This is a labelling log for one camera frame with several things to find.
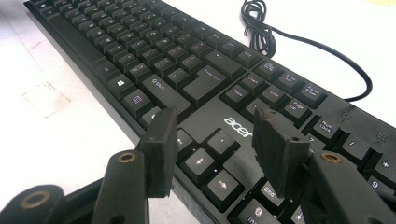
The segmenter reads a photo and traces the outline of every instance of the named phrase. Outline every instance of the acer logo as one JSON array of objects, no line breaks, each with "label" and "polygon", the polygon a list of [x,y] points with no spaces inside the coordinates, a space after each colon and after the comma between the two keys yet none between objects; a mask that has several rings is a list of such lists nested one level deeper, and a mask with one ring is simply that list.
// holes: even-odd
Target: acer logo
[{"label": "acer logo", "polygon": [[240,123],[237,123],[235,119],[229,118],[224,120],[228,125],[233,127],[234,130],[236,130],[239,134],[241,134],[243,137],[248,137],[250,135],[253,135],[248,131],[248,129],[242,127]]}]

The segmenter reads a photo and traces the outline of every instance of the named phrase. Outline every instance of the keyboard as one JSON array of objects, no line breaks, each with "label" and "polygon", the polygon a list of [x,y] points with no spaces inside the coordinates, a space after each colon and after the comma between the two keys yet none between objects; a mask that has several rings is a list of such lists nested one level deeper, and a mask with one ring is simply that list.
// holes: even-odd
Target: keyboard
[{"label": "keyboard", "polygon": [[[395,128],[287,67],[158,0],[24,4],[137,135],[177,109],[173,191],[200,222],[304,223],[256,162],[257,106],[288,118],[312,153],[352,161],[396,211]],[[100,184],[65,197],[66,223],[90,220]]]}]

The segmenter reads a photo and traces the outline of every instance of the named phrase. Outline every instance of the acer keyboard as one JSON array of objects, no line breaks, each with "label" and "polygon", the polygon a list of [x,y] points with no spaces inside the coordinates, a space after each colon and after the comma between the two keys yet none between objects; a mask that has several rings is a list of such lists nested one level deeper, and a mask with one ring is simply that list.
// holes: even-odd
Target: acer keyboard
[{"label": "acer keyboard", "polygon": [[[395,128],[287,67],[159,0],[24,4],[136,134],[177,109],[173,191],[200,222],[304,223],[256,162],[257,106],[288,118],[311,153],[351,160],[396,211]],[[90,220],[100,183],[66,196],[66,223]]]}]

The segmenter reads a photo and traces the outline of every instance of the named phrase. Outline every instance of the keyboard cable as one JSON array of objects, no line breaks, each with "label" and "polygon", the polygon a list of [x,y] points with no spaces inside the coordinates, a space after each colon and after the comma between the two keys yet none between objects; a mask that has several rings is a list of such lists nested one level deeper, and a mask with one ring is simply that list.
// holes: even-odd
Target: keyboard cable
[{"label": "keyboard cable", "polygon": [[244,5],[242,5],[241,7],[242,18],[246,25],[245,35],[248,35],[248,32],[251,32],[250,47],[252,49],[255,49],[258,52],[266,55],[267,57],[272,58],[276,53],[276,40],[273,36],[273,31],[287,38],[301,41],[319,49],[323,49],[351,66],[356,72],[358,72],[358,74],[363,78],[364,82],[366,83],[366,90],[364,93],[355,97],[346,98],[344,100],[348,102],[359,101],[371,93],[373,89],[372,80],[355,62],[353,62],[351,59],[349,59],[347,56],[340,53],[339,51],[320,44],[319,42],[297,35],[290,35],[276,29],[273,26],[265,24],[264,20],[266,13],[267,6],[262,0],[245,0]]}]

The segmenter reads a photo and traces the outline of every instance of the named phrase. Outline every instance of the table surface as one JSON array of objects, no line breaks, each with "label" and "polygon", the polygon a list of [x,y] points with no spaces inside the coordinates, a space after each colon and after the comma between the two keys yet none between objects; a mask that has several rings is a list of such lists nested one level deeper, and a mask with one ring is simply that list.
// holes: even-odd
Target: table surface
[{"label": "table surface", "polygon": [[[248,44],[242,0],[165,2]],[[265,2],[267,24],[359,64],[374,88],[353,105],[396,127],[395,0]],[[58,185],[64,194],[86,186],[103,176],[111,155],[139,140],[22,3],[0,0],[0,210],[36,185]],[[275,36],[276,62],[342,98],[365,90],[362,78],[329,53]],[[197,223],[173,193],[149,203],[151,223]]]}]

